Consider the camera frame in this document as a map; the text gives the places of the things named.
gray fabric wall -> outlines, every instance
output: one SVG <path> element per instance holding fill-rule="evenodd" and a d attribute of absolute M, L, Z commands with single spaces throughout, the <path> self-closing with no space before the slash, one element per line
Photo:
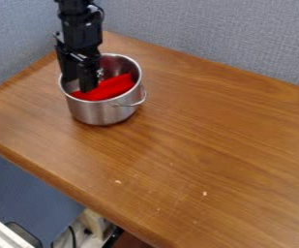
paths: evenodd
<path fill-rule="evenodd" d="M 52 49 L 56 11 L 53 0 L 0 0 L 0 82 Z"/>
<path fill-rule="evenodd" d="M 299 0 L 100 0 L 107 30 L 299 84 Z"/>

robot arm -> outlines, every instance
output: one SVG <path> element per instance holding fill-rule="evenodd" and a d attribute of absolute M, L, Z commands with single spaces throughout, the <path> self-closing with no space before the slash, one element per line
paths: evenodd
<path fill-rule="evenodd" d="M 80 91 L 88 92 L 99 83 L 104 11 L 93 0 L 55 2 L 63 25 L 63 33 L 55 35 L 63 81 L 79 78 Z"/>

pot rim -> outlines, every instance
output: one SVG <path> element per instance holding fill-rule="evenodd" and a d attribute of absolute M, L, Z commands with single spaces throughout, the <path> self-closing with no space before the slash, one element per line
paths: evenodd
<path fill-rule="evenodd" d="M 113 101 L 113 100 L 117 100 L 119 98 L 124 97 L 125 95 L 128 95 L 128 94 L 136 89 L 136 87 L 139 86 L 139 84 L 141 83 L 141 79 L 143 79 L 143 70 L 141 70 L 141 67 L 140 67 L 139 63 L 137 63 L 132 58 L 129 58 L 128 56 L 121 55 L 121 54 L 117 54 L 117 53 L 103 53 L 101 56 L 104 56 L 104 55 L 107 55 L 107 56 L 109 56 L 109 57 L 123 57 L 123 58 L 128 59 L 128 60 L 135 64 L 135 66 L 136 66 L 136 68 L 137 68 L 137 70 L 139 70 L 139 79 L 137 79 L 137 81 L 136 81 L 133 87 L 132 87 L 128 91 L 125 91 L 121 95 L 119 95 L 119 96 L 116 96 L 116 97 L 113 97 L 113 98 L 108 98 L 108 99 L 99 100 L 99 101 L 87 101 L 87 100 L 81 100 L 81 99 L 77 99 L 77 98 L 72 97 L 72 96 L 64 91 L 63 82 L 61 82 L 63 74 L 60 74 L 60 77 L 59 77 L 59 86 L 60 86 L 60 89 L 61 89 L 64 95 L 65 95 L 69 99 L 72 99 L 72 100 L 75 100 L 75 101 L 77 101 L 77 102 L 81 102 L 81 103 L 91 103 L 91 104 L 92 104 L 92 103 L 97 103 L 97 104 L 99 104 L 99 103 L 108 103 L 108 102 L 111 102 L 111 101 Z"/>

cable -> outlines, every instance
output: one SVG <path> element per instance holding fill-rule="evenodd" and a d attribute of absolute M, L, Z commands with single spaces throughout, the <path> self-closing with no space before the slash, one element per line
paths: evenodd
<path fill-rule="evenodd" d="M 71 237 L 72 237 L 72 248 L 76 248 L 76 238 L 75 238 L 73 229 L 71 226 L 68 227 L 68 229 L 71 231 Z"/>

pot handle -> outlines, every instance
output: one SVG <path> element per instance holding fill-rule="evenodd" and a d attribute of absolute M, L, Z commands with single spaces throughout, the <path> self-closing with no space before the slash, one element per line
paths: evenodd
<path fill-rule="evenodd" d="M 112 106 L 113 107 L 135 107 L 135 106 L 140 105 L 145 101 L 147 96 L 148 96 L 148 91 L 145 90 L 145 88 L 143 87 L 143 85 L 141 85 L 141 90 L 143 90 L 143 99 L 137 103 L 131 104 L 131 105 L 113 104 Z"/>

